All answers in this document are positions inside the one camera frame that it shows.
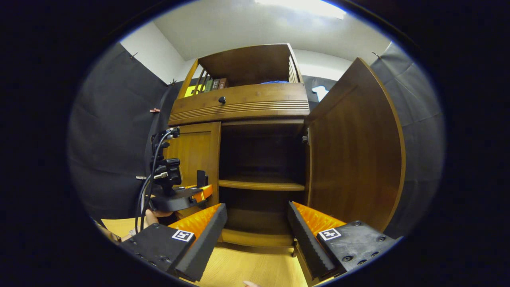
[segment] book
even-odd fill
[[[213,80],[211,79],[211,80],[208,80],[208,81],[206,82],[206,89],[205,89],[205,90],[203,90],[203,92],[208,92],[208,91],[210,91],[212,87],[213,87]]]
[[[220,79],[216,79],[214,80],[213,82],[213,87],[211,88],[211,90],[217,90],[218,89],[218,84],[220,83]]]
[[[218,89],[225,89],[228,88],[228,81],[226,78],[221,78],[220,82],[218,84]]]

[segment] book spine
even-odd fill
[[[203,92],[208,92],[213,87],[213,80],[208,80],[206,83],[206,89]]]
[[[225,88],[225,82],[226,82],[226,78],[221,78],[220,83],[218,84],[218,89]]]
[[[213,87],[211,88],[211,90],[217,90],[218,89],[218,84],[220,83],[220,79],[216,79],[214,80],[213,82]]]

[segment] wooden floor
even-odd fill
[[[118,236],[125,236],[134,219],[103,220]],[[218,243],[209,258],[200,282],[201,287],[244,287],[248,280],[262,287],[307,287],[306,280],[292,250],[284,248],[252,248]]]

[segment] screw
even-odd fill
[[[168,258],[166,256],[161,256],[161,261],[164,261],[164,262],[167,262],[167,263],[172,263],[172,260],[170,260],[170,258]]]

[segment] ceiling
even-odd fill
[[[254,0],[199,0],[154,20],[184,60],[238,47],[290,43],[291,47],[369,64],[390,40],[347,12],[343,20]]]

